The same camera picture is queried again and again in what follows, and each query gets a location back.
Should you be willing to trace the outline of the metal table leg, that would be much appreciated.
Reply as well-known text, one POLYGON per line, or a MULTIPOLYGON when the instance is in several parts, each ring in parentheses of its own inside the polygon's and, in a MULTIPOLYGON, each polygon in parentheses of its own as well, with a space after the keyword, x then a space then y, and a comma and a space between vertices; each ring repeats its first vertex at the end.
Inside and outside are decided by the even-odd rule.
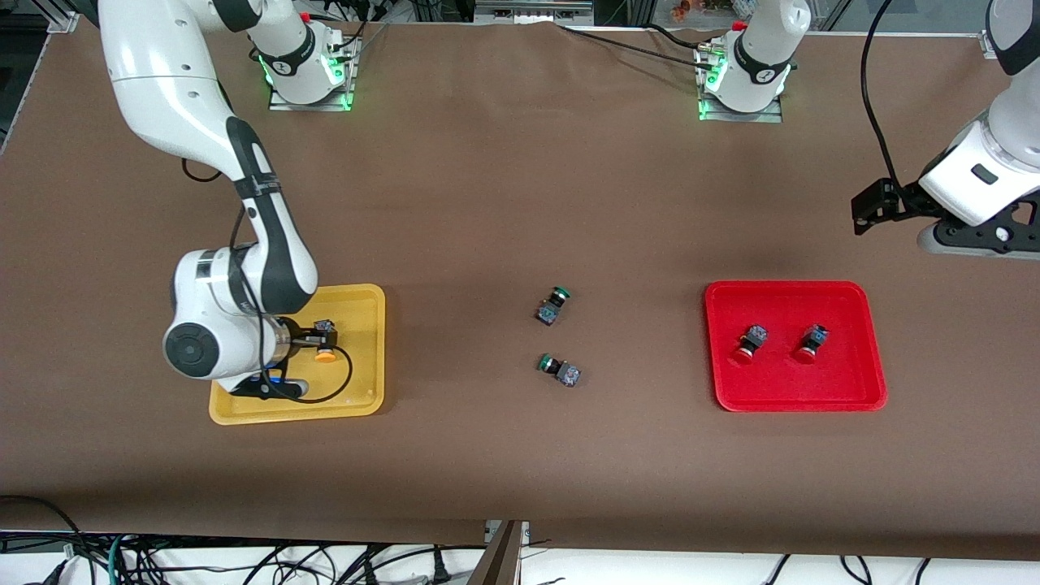
POLYGON ((466 585, 517 585, 522 549, 530 541, 526 522, 498 522, 466 585))

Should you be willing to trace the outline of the yellow plastic tray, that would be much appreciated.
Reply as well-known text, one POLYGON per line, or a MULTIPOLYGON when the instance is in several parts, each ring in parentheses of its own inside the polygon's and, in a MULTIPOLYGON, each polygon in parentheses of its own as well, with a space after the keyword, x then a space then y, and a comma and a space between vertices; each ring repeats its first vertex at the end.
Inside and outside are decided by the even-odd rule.
POLYGON ((306 397, 322 399, 314 405, 289 400, 260 400, 231 396, 211 384, 210 418, 224 426, 349 418, 375 414, 385 400, 386 297, 371 283, 318 288, 308 305, 291 315, 298 326, 330 319, 338 331, 339 356, 334 362, 315 361, 315 349, 300 349, 288 360, 288 377, 309 383, 306 397))

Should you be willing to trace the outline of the brown table cover sheet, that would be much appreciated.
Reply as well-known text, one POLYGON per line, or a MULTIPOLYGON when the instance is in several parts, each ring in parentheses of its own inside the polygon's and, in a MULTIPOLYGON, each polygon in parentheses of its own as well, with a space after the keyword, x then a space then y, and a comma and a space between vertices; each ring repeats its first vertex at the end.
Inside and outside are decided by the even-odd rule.
POLYGON ((712 123, 686 67, 551 24, 368 36, 338 115, 268 110, 249 42, 210 37, 323 284, 388 300, 376 414, 238 427, 161 349, 238 197, 128 129, 96 27, 49 39, 0 155, 0 495, 85 531, 1040 560, 1040 262, 855 236, 861 37, 803 40, 782 123, 712 123), (718 280, 859 284, 886 405, 718 407, 718 280))

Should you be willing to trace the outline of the red push button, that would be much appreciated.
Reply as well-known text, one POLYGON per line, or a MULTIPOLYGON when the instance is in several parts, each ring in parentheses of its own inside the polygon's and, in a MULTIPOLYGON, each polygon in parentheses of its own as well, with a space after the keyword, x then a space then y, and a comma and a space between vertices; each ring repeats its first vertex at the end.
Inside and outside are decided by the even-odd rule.
POLYGON ((796 362, 803 364, 813 364, 817 361, 817 356, 822 345, 828 340, 830 331, 820 323, 814 323, 802 336, 798 348, 792 352, 796 362))
POLYGON ((732 362, 738 364, 750 364, 754 362, 756 353, 764 347, 768 341, 768 330, 765 327, 753 323, 739 337, 738 344, 730 355, 732 362))

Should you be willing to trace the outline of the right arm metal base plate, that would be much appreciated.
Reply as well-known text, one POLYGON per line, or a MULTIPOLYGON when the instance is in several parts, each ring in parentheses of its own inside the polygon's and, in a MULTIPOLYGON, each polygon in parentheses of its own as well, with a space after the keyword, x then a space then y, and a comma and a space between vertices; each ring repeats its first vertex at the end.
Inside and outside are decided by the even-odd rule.
POLYGON ((311 55, 291 70, 289 63, 260 56, 271 88, 272 111, 350 111, 361 40, 328 28, 315 34, 311 55))

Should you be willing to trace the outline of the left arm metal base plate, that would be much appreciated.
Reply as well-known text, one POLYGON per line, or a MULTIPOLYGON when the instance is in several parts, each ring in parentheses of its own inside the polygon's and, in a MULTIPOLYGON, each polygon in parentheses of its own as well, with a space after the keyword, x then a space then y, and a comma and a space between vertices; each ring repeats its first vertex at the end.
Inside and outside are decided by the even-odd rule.
POLYGON ((773 92, 772 100, 762 110, 754 112, 742 112, 732 110, 725 105, 721 98, 712 90, 722 82, 725 74, 731 70, 727 58, 724 56, 724 47, 717 43, 717 39, 709 43, 698 43, 694 49, 695 63, 708 63, 709 69, 698 71, 698 115, 701 121, 726 121, 742 123, 763 123, 780 124, 782 122, 782 107, 780 95, 784 90, 784 84, 780 83, 778 90, 773 92))

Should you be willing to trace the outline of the red plastic tray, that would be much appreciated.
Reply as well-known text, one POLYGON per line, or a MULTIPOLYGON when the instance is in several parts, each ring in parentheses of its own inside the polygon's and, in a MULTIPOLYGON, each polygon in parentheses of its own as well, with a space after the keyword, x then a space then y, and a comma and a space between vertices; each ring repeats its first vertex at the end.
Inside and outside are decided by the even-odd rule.
POLYGON ((704 292, 717 403, 738 414, 840 414, 883 408, 888 390, 868 296, 850 281, 723 280, 704 292), (768 330, 750 364, 730 359, 746 330, 768 330), (830 331, 813 364, 792 353, 820 323, 830 331))

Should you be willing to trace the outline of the grey metal box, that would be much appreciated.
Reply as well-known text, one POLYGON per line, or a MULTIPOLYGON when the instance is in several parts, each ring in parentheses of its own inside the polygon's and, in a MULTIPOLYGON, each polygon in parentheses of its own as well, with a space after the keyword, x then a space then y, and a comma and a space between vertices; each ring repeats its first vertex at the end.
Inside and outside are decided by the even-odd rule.
POLYGON ((532 24, 593 26, 593 0, 473 0, 476 24, 532 24))

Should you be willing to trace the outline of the green push button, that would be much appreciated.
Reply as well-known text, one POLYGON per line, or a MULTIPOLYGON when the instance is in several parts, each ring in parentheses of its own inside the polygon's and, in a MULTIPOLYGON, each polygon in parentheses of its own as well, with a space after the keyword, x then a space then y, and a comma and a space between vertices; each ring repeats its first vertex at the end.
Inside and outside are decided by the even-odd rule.
POLYGON ((558 383, 566 388, 575 388, 582 375, 582 371, 573 366, 565 360, 560 360, 550 354, 543 354, 538 363, 538 370, 547 375, 551 375, 558 383))
POLYGON ((558 320, 562 307, 570 297, 568 289, 560 288, 560 286, 553 288, 552 292, 544 297, 539 306, 536 307, 534 316, 545 326, 552 326, 558 320))

